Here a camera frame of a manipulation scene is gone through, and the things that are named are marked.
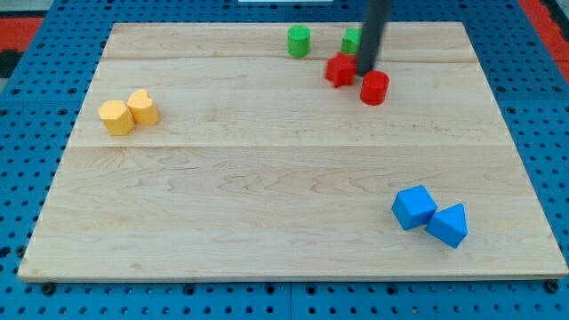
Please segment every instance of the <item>blue pegboard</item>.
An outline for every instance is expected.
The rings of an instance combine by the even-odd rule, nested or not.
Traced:
[[[560,282],[25,284],[15,275],[114,22],[361,20],[364,0],[56,0],[0,96],[0,318],[569,317]],[[515,1],[397,0],[392,20],[462,21],[565,257],[569,88]]]

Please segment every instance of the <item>green cylinder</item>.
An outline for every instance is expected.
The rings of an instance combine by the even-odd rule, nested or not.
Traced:
[[[288,29],[288,53],[294,58],[302,58],[310,52],[310,29],[305,26],[292,26]]]

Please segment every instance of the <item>wooden surface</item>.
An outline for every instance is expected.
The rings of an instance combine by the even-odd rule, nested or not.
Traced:
[[[553,278],[567,274],[459,23],[389,25],[378,108],[334,90],[349,24],[115,25],[20,266],[26,281]],[[161,121],[111,137],[109,99],[146,88]],[[403,231],[395,193],[466,205],[457,250]]]

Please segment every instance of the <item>blue block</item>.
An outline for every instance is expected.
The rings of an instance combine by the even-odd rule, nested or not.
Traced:
[[[456,204],[435,213],[426,230],[452,248],[457,248],[469,233],[464,205]]]
[[[397,192],[391,210],[405,230],[427,224],[437,204],[425,186],[417,186]]]

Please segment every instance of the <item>yellow cube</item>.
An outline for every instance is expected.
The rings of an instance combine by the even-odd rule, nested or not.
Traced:
[[[132,115],[122,100],[109,100],[99,108],[100,120],[109,135],[126,135],[134,128]]]
[[[160,121],[154,101],[148,91],[139,89],[126,101],[137,124],[155,124]]]

